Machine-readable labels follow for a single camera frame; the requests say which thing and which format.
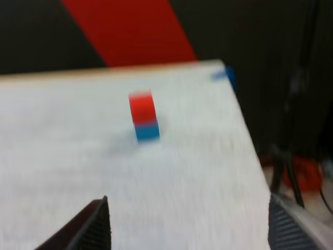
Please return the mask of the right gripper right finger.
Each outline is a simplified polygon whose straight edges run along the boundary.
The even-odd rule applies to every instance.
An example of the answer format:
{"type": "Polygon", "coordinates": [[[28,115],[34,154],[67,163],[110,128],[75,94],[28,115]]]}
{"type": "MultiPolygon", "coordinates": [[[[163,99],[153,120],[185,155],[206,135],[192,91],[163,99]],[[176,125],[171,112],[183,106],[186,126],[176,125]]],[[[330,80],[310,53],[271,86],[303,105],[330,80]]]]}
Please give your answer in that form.
{"type": "Polygon", "coordinates": [[[271,249],[332,249],[332,228],[296,202],[271,194],[268,243],[271,249]]]}

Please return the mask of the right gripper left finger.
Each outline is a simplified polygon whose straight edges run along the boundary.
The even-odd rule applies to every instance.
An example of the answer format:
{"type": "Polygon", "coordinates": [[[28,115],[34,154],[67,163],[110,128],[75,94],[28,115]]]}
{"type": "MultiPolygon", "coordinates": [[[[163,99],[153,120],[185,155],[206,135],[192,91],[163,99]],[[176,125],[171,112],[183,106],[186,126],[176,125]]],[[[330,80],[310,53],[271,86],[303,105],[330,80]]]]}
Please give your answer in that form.
{"type": "Polygon", "coordinates": [[[111,249],[107,196],[91,201],[37,249],[111,249]]]}

